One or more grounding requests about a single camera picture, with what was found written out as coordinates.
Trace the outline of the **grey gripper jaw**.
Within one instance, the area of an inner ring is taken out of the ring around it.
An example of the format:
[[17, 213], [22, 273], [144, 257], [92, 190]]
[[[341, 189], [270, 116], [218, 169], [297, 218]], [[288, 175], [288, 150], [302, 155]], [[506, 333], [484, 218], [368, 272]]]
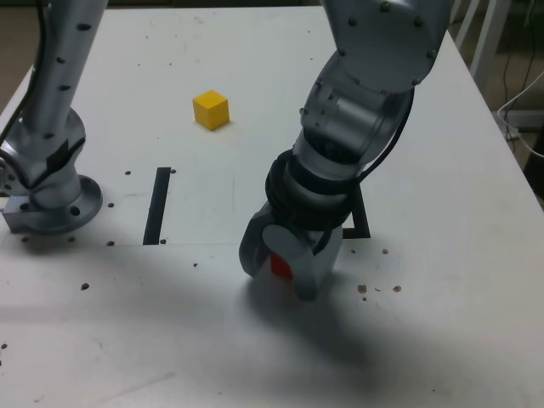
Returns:
[[291, 232], [277, 224], [266, 226], [262, 238], [264, 245], [290, 267], [297, 297], [314, 301], [337, 261], [343, 242], [342, 227], [331, 231], [327, 243], [316, 254], [304, 234]]
[[270, 255], [270, 250], [264, 244], [262, 237], [266, 226], [275, 222], [274, 215], [269, 203], [256, 212], [250, 219], [239, 247], [239, 259], [244, 272], [255, 277], [264, 262]]

